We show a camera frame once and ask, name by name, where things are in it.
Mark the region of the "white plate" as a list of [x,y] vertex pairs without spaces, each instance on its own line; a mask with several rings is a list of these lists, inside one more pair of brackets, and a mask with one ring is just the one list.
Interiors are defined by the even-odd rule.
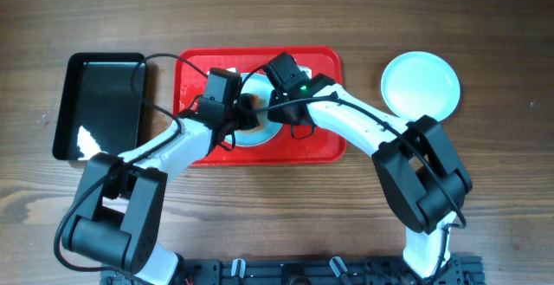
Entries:
[[382,73],[380,88],[390,111],[406,120],[423,115],[445,120],[461,101],[461,84],[453,68],[423,51],[395,57]]
[[[254,98],[254,109],[268,107],[273,85],[264,74],[255,73],[242,88],[242,94],[251,94]],[[256,115],[259,125],[248,130],[235,131],[235,145],[241,147],[253,147],[267,143],[282,128],[281,123],[272,122],[267,117],[267,112]]]

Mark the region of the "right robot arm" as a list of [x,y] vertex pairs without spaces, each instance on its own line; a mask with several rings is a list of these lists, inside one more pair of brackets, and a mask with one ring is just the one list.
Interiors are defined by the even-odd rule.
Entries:
[[274,87],[265,112],[272,121],[336,133],[369,155],[386,201],[406,227],[403,260],[423,281],[438,281],[450,253],[452,229],[471,177],[441,124],[423,115],[408,121],[350,95],[325,74],[310,77],[283,52],[263,68]]

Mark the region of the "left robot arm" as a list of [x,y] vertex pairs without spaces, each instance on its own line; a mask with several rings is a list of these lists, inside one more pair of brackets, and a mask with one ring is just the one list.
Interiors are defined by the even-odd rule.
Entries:
[[157,241],[164,194],[178,174],[239,128],[235,102],[241,85],[237,73],[212,68],[195,110],[175,116],[164,132],[139,148],[92,156],[55,232],[58,262],[82,270],[64,258],[68,250],[98,262],[94,271],[131,282],[193,283],[183,257]]

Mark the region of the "red plastic serving tray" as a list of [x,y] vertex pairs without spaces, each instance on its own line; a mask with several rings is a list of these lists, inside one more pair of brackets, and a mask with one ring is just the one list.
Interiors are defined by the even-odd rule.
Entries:
[[[308,67],[314,74],[326,74],[335,82],[343,82],[342,62],[338,54],[326,46],[277,46],[277,47],[218,47],[187,49],[181,56],[202,71],[210,68],[237,68],[249,73],[282,52],[292,55],[296,62]],[[177,114],[186,108],[204,90],[206,79],[194,68],[177,62],[174,69],[172,112]],[[227,152],[217,147],[194,166],[215,165],[299,165],[324,164],[342,157],[347,148],[345,139],[325,129],[313,133],[307,126],[297,126],[295,132],[301,139],[291,136],[291,127],[284,125],[268,142],[253,147],[237,146]]]

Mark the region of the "black rectangular water tray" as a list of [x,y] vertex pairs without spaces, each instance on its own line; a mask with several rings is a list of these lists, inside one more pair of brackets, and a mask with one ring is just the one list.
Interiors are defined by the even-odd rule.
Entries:
[[76,53],[68,60],[52,155],[88,160],[138,146],[147,68],[140,53]]

